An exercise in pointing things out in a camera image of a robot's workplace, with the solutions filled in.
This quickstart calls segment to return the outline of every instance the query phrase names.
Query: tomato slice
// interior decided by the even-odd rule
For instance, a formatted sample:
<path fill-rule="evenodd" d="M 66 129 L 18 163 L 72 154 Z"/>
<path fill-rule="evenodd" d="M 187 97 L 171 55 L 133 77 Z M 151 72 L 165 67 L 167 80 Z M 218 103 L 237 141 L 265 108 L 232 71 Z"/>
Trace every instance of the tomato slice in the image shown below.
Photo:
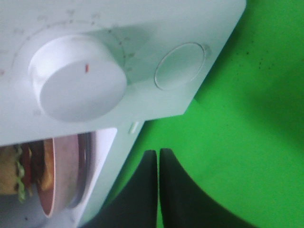
<path fill-rule="evenodd" d="M 30 173 L 30 148 L 27 143 L 21 145 L 22 155 L 21 155 L 21 165 L 24 168 L 24 177 L 21 179 L 25 188 L 31 186 L 31 173 Z"/>

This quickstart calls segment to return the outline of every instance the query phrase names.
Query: microwave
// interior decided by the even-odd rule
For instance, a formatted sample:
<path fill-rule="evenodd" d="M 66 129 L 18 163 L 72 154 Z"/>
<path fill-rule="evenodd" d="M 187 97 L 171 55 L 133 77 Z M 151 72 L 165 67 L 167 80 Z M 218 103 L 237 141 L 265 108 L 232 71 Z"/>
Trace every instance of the microwave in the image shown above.
<path fill-rule="evenodd" d="M 24 203 L 1 195 L 0 228 L 76 228 L 101 208 L 144 122 L 186 111 L 246 1 L 0 5 L 0 146 L 84 141 L 73 203 L 46 216 L 35 186 Z"/>

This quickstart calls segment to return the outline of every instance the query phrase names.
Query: plate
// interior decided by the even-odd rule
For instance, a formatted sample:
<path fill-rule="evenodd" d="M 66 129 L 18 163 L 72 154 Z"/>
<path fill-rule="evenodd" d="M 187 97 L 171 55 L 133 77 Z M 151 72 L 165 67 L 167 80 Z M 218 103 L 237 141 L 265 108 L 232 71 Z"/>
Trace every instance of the plate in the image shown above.
<path fill-rule="evenodd" d="M 78 166 L 78 178 L 77 178 L 77 188 L 74 198 L 69 203 L 69 208 L 76 207 L 85 192 L 87 175 L 89 172 L 89 164 L 91 164 L 91 134 L 84 133 L 78 135 L 78 147 L 79 147 L 79 166 Z"/>
<path fill-rule="evenodd" d="M 54 183 L 47 191 L 37 186 L 40 202 L 47 218 L 66 208 L 77 192 L 79 174 L 78 135 L 45 140 L 53 146 Z"/>

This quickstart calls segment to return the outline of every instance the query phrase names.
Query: white knob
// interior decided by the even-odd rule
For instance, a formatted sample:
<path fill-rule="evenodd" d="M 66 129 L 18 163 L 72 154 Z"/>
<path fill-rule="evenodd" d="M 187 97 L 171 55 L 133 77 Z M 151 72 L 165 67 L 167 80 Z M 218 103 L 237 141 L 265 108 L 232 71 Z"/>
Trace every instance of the white knob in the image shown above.
<path fill-rule="evenodd" d="M 28 73 L 40 108 L 66 122 L 104 115 L 126 90 L 123 70 L 108 48 L 90 36 L 48 42 L 33 56 Z"/>

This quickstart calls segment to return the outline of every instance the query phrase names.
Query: green wall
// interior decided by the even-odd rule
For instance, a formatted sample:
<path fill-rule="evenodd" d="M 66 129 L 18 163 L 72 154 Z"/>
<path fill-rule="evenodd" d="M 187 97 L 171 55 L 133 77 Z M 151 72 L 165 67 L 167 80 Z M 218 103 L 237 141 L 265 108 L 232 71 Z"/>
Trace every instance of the green wall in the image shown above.
<path fill-rule="evenodd" d="M 262 228 L 303 228 L 303 101 L 304 0 L 248 0 L 186 113 L 144 125 L 107 202 L 145 150 L 169 147 L 227 209 Z"/>

